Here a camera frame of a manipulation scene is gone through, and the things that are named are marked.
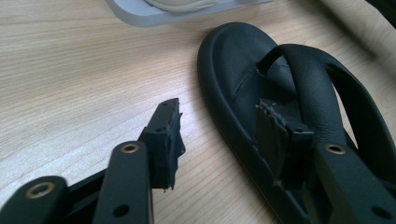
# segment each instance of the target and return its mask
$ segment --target black flip-flop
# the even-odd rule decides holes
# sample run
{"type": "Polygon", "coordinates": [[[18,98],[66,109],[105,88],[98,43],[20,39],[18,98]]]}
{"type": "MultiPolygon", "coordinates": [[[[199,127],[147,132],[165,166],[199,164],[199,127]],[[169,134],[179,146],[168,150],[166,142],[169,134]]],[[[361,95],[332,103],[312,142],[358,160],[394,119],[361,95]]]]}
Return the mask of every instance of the black flip-flop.
{"type": "MultiPolygon", "coordinates": [[[[318,217],[309,216],[309,200],[303,200],[306,189],[322,178],[306,177],[312,175],[306,166],[316,165],[311,156],[320,144],[327,144],[324,147],[334,155],[359,151],[368,173],[395,192],[396,150],[388,128],[368,92],[329,54],[299,45],[278,46],[260,29],[233,22],[206,36],[198,53],[198,75],[214,121],[282,222],[331,218],[334,209],[322,212],[325,207],[319,208],[318,217]],[[357,146],[344,130],[334,87],[357,146]],[[293,144],[300,144],[294,146],[300,150],[297,156],[288,151],[293,144]]],[[[394,209],[384,210],[396,214],[394,209]]]]}

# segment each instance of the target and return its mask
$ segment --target sandal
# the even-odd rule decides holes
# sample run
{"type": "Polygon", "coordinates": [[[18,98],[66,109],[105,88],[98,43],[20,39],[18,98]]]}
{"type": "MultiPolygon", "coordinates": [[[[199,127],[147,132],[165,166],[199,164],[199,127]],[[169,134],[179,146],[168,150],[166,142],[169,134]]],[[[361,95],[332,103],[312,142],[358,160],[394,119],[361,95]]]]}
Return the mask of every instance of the sandal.
{"type": "MultiPolygon", "coordinates": [[[[347,161],[338,164],[343,169],[362,167],[353,171],[364,173],[359,180],[378,179],[367,188],[353,187],[375,191],[367,204],[381,199],[380,209],[371,205],[367,216],[396,217],[390,196],[396,195],[394,143],[367,90],[332,56],[306,46],[278,46],[260,29],[233,22],[204,39],[198,75],[221,134],[283,223],[327,223],[365,204],[349,201],[349,192],[334,192],[346,181],[345,172],[332,172],[334,155],[347,155],[337,159],[347,161]],[[334,87],[356,146],[344,130],[334,87]],[[335,185],[328,189],[328,183],[335,185]],[[334,199],[350,207],[339,212],[334,199]]],[[[355,212],[348,223],[363,216],[355,212]]]]}

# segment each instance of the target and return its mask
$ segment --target gray tray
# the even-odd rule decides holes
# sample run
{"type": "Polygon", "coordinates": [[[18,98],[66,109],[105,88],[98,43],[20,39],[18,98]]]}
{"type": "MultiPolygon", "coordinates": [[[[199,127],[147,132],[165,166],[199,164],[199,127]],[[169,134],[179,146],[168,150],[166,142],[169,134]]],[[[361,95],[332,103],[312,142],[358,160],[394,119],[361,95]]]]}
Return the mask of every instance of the gray tray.
{"type": "Polygon", "coordinates": [[[245,7],[251,4],[269,2],[271,0],[220,0],[212,7],[193,12],[168,12],[153,7],[144,0],[106,0],[113,13],[122,21],[133,26],[153,26],[169,21],[180,21],[187,18],[207,15],[210,13],[245,7]]]}

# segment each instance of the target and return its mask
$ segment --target wooden table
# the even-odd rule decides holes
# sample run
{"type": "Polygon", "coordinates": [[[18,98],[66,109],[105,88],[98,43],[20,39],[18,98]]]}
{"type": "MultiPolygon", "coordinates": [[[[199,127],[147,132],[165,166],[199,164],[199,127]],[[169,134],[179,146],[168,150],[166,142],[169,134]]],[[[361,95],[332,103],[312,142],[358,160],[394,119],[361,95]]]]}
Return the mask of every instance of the wooden table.
{"type": "Polygon", "coordinates": [[[363,0],[274,0],[149,28],[120,21],[105,0],[3,0],[0,206],[42,175],[72,185],[104,169],[157,104],[178,97],[187,152],[175,190],[153,191],[156,223],[277,223],[197,81],[201,41],[230,21],[256,25],[278,44],[329,52],[366,86],[396,139],[396,32],[363,0]]]}

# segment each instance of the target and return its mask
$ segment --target metal grommet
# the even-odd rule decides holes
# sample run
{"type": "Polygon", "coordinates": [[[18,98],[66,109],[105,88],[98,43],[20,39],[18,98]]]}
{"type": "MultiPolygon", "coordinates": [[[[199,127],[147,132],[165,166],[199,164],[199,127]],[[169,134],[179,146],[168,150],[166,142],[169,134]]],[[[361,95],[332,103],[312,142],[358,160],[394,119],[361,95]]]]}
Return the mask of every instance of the metal grommet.
{"type": "Polygon", "coordinates": [[[52,182],[43,182],[36,184],[26,191],[26,198],[37,199],[50,193],[55,188],[52,182]]]}
{"type": "Polygon", "coordinates": [[[139,146],[138,146],[138,145],[130,144],[130,145],[123,146],[123,147],[121,148],[121,152],[123,152],[123,153],[134,153],[134,152],[136,152],[138,149],[139,149],[139,146]]]}
{"type": "Polygon", "coordinates": [[[331,153],[337,154],[337,155],[343,155],[346,154],[347,151],[343,147],[335,146],[335,145],[327,145],[326,149],[330,151],[331,153]]]}

